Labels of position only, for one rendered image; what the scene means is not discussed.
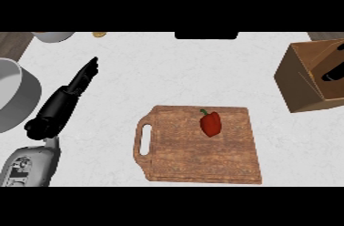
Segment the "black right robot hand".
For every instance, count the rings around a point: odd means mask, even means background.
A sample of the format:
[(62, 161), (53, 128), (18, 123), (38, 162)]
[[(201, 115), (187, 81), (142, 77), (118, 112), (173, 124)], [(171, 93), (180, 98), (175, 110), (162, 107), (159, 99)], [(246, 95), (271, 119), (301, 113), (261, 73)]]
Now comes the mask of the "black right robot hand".
[(344, 78), (344, 43), (335, 48), (329, 57), (325, 59), (323, 81), (335, 81)]

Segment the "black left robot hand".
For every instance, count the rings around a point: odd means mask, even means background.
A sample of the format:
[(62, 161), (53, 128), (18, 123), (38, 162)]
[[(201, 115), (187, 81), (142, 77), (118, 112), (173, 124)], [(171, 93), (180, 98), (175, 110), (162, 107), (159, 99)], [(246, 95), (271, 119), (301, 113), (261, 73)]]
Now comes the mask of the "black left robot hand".
[(23, 129), (29, 139), (51, 139), (60, 133), (96, 74), (97, 57), (82, 66), (69, 84), (56, 89), (37, 116), (26, 122)]

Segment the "brown cardboard box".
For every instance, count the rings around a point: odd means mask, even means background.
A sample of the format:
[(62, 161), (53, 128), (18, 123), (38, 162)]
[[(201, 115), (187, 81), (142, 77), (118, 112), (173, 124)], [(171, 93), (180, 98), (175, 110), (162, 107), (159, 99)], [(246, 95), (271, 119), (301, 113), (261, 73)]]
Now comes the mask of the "brown cardboard box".
[(344, 106), (344, 78), (323, 81), (325, 59), (344, 38), (291, 43), (274, 73), (289, 112)]

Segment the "brown wooden cutting board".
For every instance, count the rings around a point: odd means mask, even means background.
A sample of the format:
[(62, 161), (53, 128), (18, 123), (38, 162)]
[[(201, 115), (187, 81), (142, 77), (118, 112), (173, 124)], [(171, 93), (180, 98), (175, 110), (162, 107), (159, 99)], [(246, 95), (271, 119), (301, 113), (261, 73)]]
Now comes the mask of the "brown wooden cutting board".
[[(220, 116), (208, 137), (201, 109)], [(155, 106), (136, 128), (133, 157), (152, 181), (260, 184), (261, 169), (246, 108)]]

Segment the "grey metal pot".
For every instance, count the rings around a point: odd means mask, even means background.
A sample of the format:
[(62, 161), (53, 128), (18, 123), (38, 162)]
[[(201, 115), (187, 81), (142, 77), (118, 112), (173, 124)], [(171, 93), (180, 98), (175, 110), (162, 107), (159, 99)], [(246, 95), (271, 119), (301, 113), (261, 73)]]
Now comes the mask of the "grey metal pot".
[(15, 60), (0, 57), (0, 133), (13, 129), (26, 119), (40, 96), (37, 77)]

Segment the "grey-brown flat object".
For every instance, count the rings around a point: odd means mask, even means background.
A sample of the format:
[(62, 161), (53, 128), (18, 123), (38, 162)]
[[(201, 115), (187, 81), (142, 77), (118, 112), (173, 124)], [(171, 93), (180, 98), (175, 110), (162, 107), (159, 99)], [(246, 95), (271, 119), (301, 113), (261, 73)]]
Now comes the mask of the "grey-brown flat object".
[(308, 32), (307, 35), (311, 41), (344, 38), (344, 32)]

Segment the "white bowl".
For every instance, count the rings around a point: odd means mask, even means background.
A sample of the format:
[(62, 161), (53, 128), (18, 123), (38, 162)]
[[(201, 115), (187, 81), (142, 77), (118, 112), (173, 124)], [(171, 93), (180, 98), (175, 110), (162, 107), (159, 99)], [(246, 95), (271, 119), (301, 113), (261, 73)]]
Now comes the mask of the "white bowl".
[(57, 43), (66, 40), (74, 33), (72, 32), (34, 32), (34, 37), (44, 43)]

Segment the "red bell pepper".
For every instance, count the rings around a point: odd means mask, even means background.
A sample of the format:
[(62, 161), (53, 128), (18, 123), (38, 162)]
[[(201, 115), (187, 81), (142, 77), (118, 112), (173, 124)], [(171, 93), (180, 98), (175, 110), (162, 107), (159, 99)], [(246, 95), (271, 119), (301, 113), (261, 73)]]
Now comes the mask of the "red bell pepper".
[(221, 122), (220, 122), (220, 116), (215, 112), (208, 113), (205, 109), (201, 109), (202, 118), (201, 118), (201, 129), (204, 134), (208, 137), (212, 137), (220, 133), (221, 130)]

